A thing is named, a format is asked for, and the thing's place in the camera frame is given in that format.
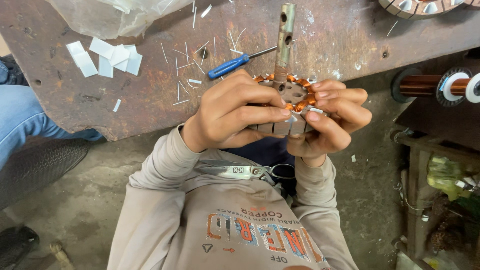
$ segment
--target hand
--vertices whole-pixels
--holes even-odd
[[[361,107],[367,100],[367,92],[346,88],[345,84],[332,80],[312,85],[317,100],[315,108],[329,112],[330,117],[309,111],[305,120],[315,130],[288,136],[290,154],[302,157],[311,167],[321,166],[326,154],[345,149],[351,141],[349,134],[370,123],[372,113]]]
[[[247,106],[269,103],[271,107]],[[246,128],[249,124],[285,121],[291,112],[277,90],[260,86],[245,71],[239,70],[207,90],[197,113],[185,123],[180,135],[193,152],[207,148],[241,147],[267,136]]]

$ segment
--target rusty metal table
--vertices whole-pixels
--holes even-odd
[[[156,20],[142,37],[108,40],[112,45],[136,44],[143,61],[138,76],[115,70],[113,78],[84,78],[65,45],[80,40],[87,49],[91,37],[69,31],[68,25],[44,0],[0,0],[0,32],[23,69],[47,115],[69,132],[93,127],[108,140],[118,140],[177,125],[193,115],[202,94],[221,79],[210,80],[195,64],[173,51],[194,52],[205,42],[207,72],[232,52],[231,31],[237,50],[253,53],[276,45],[280,4],[277,0],[197,1],[195,28],[191,5]],[[480,46],[480,12],[460,6],[425,21],[399,19],[375,0],[298,0],[290,66],[299,77],[341,81]],[[204,18],[201,12],[212,4]],[[399,20],[390,35],[389,30]],[[168,60],[164,58],[161,45]],[[98,55],[88,51],[97,65]],[[252,75],[272,73],[275,54],[252,59],[244,68]],[[186,84],[200,80],[199,88]],[[181,81],[190,93],[177,82]],[[113,112],[117,99],[121,104]]]

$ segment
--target person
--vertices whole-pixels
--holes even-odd
[[[57,126],[43,111],[11,56],[0,57],[0,108],[0,170],[29,135],[90,141],[103,137],[93,128],[68,133]]]
[[[256,177],[198,169],[206,159],[258,166],[219,148],[280,138],[246,127],[290,118],[275,89],[239,70],[206,91],[197,113],[159,138],[130,176],[107,269],[358,269],[340,229],[336,170],[326,155],[346,148],[349,133],[370,122],[361,107],[367,93],[332,80],[312,89],[315,107],[331,116],[309,111],[306,121],[316,131],[287,138],[297,179],[292,207]]]

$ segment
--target white spool flange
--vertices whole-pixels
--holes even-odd
[[[450,89],[452,88],[452,84],[453,84],[454,81],[456,81],[458,79],[468,79],[468,78],[470,78],[470,77],[466,73],[463,73],[463,72],[458,72],[458,73],[452,74],[450,77],[448,77],[447,81],[444,84],[444,87],[442,88],[445,99],[448,100],[448,101],[455,101],[455,100],[461,99],[462,96],[452,95],[452,92],[450,91]]]
[[[478,82],[480,82],[480,73],[473,76],[473,78],[468,83],[467,88],[465,89],[465,97],[468,101],[472,103],[480,102],[480,96],[477,96],[473,93],[474,87]]]

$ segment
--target screwdriver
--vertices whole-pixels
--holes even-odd
[[[251,55],[248,55],[248,54],[244,53],[244,54],[242,54],[242,56],[240,56],[238,58],[235,58],[235,59],[232,59],[230,61],[227,61],[227,62],[219,65],[218,67],[210,70],[208,72],[208,77],[210,77],[210,79],[218,78],[218,77],[224,75],[225,73],[230,72],[230,71],[238,68],[239,66],[245,64],[251,58],[257,57],[257,56],[262,55],[262,54],[267,53],[267,52],[271,52],[275,49],[276,49],[276,46],[268,48],[268,49],[264,49],[262,51],[259,51],[257,53],[251,54]]]

